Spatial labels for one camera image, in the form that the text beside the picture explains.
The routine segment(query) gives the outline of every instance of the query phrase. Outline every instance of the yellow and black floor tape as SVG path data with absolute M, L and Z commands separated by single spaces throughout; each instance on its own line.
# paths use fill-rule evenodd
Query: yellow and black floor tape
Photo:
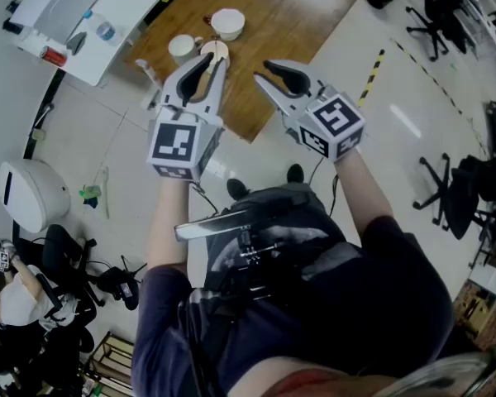
M 365 86 L 364 92 L 360 95 L 360 98 L 358 99 L 359 108 L 361 108 L 362 105 L 364 104 L 365 98 L 367 97 L 368 93 L 371 90 L 371 87 L 373 86 L 374 77 L 379 72 L 380 64 L 382 63 L 382 60 L 384 60 L 384 53 L 385 51 L 384 49 L 382 49 L 379 52 L 379 56 L 377 57 L 377 60 L 374 62 L 373 70 L 371 70 L 371 74 L 367 80 L 367 85 Z
M 396 40 L 394 40 L 393 38 L 391 39 L 392 42 L 395 43 L 395 45 L 405 54 L 407 55 L 411 60 L 412 62 L 417 65 L 419 68 L 422 69 L 422 72 L 424 72 L 428 77 L 430 77 L 432 79 L 432 81 L 434 82 L 434 84 L 439 87 L 439 89 L 443 92 L 443 94 L 446 95 L 446 98 L 448 98 L 450 100 L 450 103 L 452 104 L 452 106 L 454 106 L 454 109 L 457 110 L 457 112 L 462 115 L 463 112 L 455 105 L 455 102 L 454 102 L 454 99 L 450 96 L 450 94 L 448 94 L 448 92 L 442 87 L 440 86 L 440 84 L 437 82 L 437 79 L 435 79 L 434 77 L 432 77 L 430 75 L 430 73 L 427 71 L 427 69 L 422 66 L 419 62 L 417 62 L 417 59 L 415 59 L 404 47 L 402 47 Z

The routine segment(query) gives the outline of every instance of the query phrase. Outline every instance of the red can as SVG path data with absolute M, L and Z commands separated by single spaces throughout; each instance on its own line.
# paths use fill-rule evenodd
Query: red can
M 66 63 L 66 59 L 68 59 L 66 55 L 63 55 L 62 53 L 51 49 L 47 45 L 42 48 L 41 58 L 44 60 L 48 60 L 50 63 L 55 66 L 59 66 L 60 68 L 64 66 L 64 64 Z

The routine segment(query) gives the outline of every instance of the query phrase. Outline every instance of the mug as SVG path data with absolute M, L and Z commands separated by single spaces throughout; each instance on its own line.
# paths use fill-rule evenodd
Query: mug
M 202 48 L 203 38 L 198 36 L 192 38 L 186 34 L 176 36 L 169 43 L 169 53 L 174 62 L 178 66 L 182 66 L 185 62 L 198 56 L 198 52 Z
M 213 72 L 215 65 L 219 62 L 220 59 L 226 59 L 226 67 L 230 67 L 230 51 L 228 50 L 228 46 L 222 41 L 209 41 L 208 43 L 206 43 L 200 50 L 201 55 L 205 53 L 214 54 L 211 63 L 206 69 L 209 74 Z
M 235 40 L 245 26 L 245 16 L 237 9 L 221 9 L 211 18 L 211 26 L 224 41 Z

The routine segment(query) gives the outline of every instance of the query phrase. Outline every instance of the water bottle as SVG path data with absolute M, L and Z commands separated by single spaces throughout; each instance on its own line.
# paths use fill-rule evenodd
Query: water bottle
M 91 10 L 86 11 L 83 15 L 88 22 L 88 27 L 96 33 L 103 41 L 110 45 L 117 45 L 120 41 L 120 36 L 117 34 L 116 28 L 99 13 L 93 13 Z

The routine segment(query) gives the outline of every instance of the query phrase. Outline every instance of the tiled floor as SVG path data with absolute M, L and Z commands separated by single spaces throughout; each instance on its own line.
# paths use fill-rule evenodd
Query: tiled floor
M 357 101 L 377 54 L 385 50 L 362 108 L 368 122 L 362 155 L 388 195 L 397 219 L 405 230 L 416 234 L 454 297 L 469 274 L 467 264 L 475 253 L 477 230 L 471 227 L 458 242 L 450 233 L 432 225 L 431 209 L 418 212 L 412 208 L 414 199 L 425 198 L 432 189 L 417 161 L 424 155 L 433 165 L 439 165 L 441 154 L 446 152 L 455 165 L 468 153 L 481 155 L 470 119 L 474 129 L 485 137 L 482 104 L 496 100 L 496 61 L 478 62 L 472 55 L 453 50 L 431 63 L 426 42 L 405 31 L 405 26 L 414 24 L 404 11 L 405 5 L 405 0 L 395 0 L 385 11 L 377 12 L 365 0 L 357 1 L 312 65 Z M 426 67 L 452 96 L 462 116 L 392 39 Z M 145 76 L 123 65 L 112 69 L 102 88 L 91 88 L 66 77 L 55 99 L 55 111 L 44 126 L 47 138 L 36 149 L 36 157 L 53 166 L 72 190 L 72 210 L 64 225 L 75 232 L 81 224 L 87 237 L 98 241 L 93 259 L 113 265 L 121 264 L 121 254 L 133 267 L 145 259 L 145 240 L 160 187 L 160 180 L 145 164 L 151 114 L 139 109 L 139 102 L 147 86 Z M 308 177 L 318 160 L 317 154 L 295 145 L 284 135 L 281 120 L 274 115 L 251 145 L 226 131 L 207 166 L 202 186 L 220 210 L 232 202 L 226 193 L 226 179 L 238 177 L 250 189 L 262 189 L 283 183 L 292 163 L 300 163 Z M 84 184 L 99 181 L 102 166 L 110 172 L 109 220 L 102 208 L 83 206 L 77 195 Z M 326 207 L 331 203 L 333 176 L 334 169 L 323 161 L 312 181 Z M 350 241 L 358 242 L 340 188 L 337 196 L 333 218 Z M 192 219 L 211 212 L 205 201 L 191 194 Z M 206 260 L 204 243 L 192 242 L 189 276 L 194 285 L 203 283 Z M 97 339 L 108 329 L 133 339 L 136 312 L 128 312 L 113 301 L 98 312 L 91 326 Z

